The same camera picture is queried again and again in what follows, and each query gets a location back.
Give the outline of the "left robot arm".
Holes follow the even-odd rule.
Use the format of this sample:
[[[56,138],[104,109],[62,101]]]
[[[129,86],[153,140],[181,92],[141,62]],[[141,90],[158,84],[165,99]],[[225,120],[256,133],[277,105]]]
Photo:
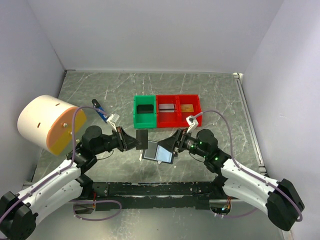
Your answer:
[[[88,127],[67,158],[43,179],[19,193],[0,198],[0,231],[9,240],[25,240],[48,215],[69,201],[88,201],[93,180],[85,173],[97,163],[97,155],[114,149],[125,152],[140,142],[117,127],[111,135],[99,126]]]

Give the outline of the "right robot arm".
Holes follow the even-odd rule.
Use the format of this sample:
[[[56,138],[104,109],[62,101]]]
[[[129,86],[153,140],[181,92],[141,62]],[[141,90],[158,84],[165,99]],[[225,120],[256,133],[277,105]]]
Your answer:
[[[192,137],[185,129],[158,143],[167,151],[188,151],[204,158],[206,168],[216,174],[212,193],[218,199],[225,196],[242,200],[264,212],[279,229],[289,231],[301,220],[305,206],[294,185],[287,179],[278,181],[261,175],[218,147],[218,140],[209,129],[200,130]]]

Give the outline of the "silver VIP card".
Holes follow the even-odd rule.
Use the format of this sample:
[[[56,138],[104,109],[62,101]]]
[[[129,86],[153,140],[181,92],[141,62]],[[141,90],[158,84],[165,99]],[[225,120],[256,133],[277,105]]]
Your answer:
[[[174,113],[176,105],[174,103],[161,103],[158,105],[160,113]]]

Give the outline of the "gold VIP card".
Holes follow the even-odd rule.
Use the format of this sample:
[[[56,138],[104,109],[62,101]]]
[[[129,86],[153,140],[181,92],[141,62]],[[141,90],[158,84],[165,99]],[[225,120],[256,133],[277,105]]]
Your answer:
[[[181,104],[180,110],[182,113],[192,113],[194,112],[194,106],[192,104]]]

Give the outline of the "black leather card holder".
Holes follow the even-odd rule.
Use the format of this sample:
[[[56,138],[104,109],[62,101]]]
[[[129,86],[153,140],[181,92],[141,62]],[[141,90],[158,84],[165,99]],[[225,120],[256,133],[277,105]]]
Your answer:
[[[160,146],[156,141],[148,141],[148,147],[142,151],[141,158],[156,161],[158,164],[172,164],[174,161],[173,153]]]

